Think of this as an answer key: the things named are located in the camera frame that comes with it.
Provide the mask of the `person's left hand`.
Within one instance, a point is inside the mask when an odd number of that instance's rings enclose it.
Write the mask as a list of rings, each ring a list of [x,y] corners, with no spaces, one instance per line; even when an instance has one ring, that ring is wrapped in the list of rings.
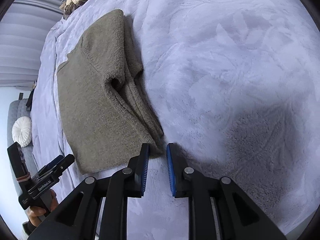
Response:
[[[57,201],[55,191],[50,189],[50,192],[52,195],[52,202],[50,204],[50,211],[52,212],[53,210],[55,210],[57,208],[59,203]],[[41,223],[40,217],[43,216],[45,213],[46,213],[45,209],[43,209],[41,207],[37,207],[37,206],[31,206],[31,207],[29,207],[29,209],[27,211],[28,218],[29,218],[31,224],[35,227],[40,225],[40,223]]]

